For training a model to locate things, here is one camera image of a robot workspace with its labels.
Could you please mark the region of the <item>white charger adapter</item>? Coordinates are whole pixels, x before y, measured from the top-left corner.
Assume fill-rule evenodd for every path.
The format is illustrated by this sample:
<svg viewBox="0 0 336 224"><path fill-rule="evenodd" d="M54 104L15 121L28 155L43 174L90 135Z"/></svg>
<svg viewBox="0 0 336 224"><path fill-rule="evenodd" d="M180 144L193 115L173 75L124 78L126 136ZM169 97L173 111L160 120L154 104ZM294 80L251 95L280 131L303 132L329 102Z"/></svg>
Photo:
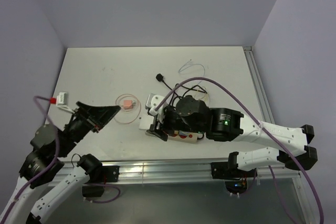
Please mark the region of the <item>white charger adapter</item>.
<svg viewBox="0 0 336 224"><path fill-rule="evenodd" d="M139 129L140 130L149 130L151 124L153 123L154 117L151 115L143 115L140 118Z"/></svg>

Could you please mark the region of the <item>pink charger plug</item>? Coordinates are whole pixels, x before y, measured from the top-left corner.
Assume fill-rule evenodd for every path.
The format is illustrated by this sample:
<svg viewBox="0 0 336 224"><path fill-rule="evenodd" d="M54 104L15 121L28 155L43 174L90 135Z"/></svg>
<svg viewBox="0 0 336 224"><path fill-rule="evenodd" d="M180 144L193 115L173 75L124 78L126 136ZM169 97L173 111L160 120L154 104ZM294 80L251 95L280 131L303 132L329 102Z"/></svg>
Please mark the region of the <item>pink charger plug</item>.
<svg viewBox="0 0 336 224"><path fill-rule="evenodd" d="M134 101L133 100L123 100L123 108L125 110L133 109Z"/></svg>

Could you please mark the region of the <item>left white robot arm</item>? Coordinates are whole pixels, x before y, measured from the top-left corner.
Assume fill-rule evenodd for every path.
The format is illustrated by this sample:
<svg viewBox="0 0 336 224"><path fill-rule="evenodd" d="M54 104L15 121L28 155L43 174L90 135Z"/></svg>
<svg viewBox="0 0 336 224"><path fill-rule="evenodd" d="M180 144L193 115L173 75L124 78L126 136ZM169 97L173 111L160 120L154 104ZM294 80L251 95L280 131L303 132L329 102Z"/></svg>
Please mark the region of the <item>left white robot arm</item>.
<svg viewBox="0 0 336 224"><path fill-rule="evenodd" d="M44 223L74 190L103 178L103 165L92 154L82 155L73 170L42 196L63 168L67 155L89 133L98 133L121 110L120 106L91 106L81 102L64 129L53 122L41 126L30 144L33 147L20 171L15 190L1 214L1 223Z"/></svg>

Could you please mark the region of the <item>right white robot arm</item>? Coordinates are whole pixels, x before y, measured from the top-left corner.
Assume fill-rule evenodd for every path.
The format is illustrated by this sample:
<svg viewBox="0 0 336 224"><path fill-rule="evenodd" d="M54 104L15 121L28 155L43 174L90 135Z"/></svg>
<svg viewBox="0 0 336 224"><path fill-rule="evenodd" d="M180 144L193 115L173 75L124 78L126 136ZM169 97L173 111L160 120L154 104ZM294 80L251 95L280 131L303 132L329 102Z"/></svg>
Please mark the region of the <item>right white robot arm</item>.
<svg viewBox="0 0 336 224"><path fill-rule="evenodd" d="M163 97L150 94L145 108L153 117L146 133L163 141L183 132L203 134L217 142L247 142L261 145L249 152L229 154L227 170L234 177L257 167L283 163L291 170L310 170L318 161L317 150L309 144L314 138L311 125L299 128L279 126L228 108L209 108L202 100L188 95L175 105L164 103Z"/></svg>

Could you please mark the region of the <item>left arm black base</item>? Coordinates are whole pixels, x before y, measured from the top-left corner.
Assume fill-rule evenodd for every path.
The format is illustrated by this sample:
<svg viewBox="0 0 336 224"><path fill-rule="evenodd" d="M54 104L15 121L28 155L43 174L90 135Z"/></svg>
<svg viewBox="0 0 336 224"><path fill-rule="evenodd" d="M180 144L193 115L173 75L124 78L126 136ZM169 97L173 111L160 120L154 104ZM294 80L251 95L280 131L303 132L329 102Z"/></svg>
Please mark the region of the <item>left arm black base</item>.
<svg viewBox="0 0 336 224"><path fill-rule="evenodd" d="M84 199L96 204L108 203L116 200L120 196L121 190L112 183L118 181L119 171L120 166L118 165L102 166L95 176L90 178L89 181L82 186L82 195ZM117 194L109 200L98 200L108 188L116 189Z"/></svg>

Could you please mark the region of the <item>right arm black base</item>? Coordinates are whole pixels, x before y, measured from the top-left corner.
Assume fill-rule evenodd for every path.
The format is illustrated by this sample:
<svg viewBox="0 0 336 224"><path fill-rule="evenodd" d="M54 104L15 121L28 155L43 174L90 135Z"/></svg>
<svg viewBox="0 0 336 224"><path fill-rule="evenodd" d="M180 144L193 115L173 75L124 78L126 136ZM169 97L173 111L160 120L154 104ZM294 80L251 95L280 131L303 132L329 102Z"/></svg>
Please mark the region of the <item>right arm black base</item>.
<svg viewBox="0 0 336 224"><path fill-rule="evenodd" d="M238 155L238 152L232 152L228 161L211 162L210 166L212 179L223 180L229 196L240 198L251 189L258 174L256 168L249 171L239 169Z"/></svg>

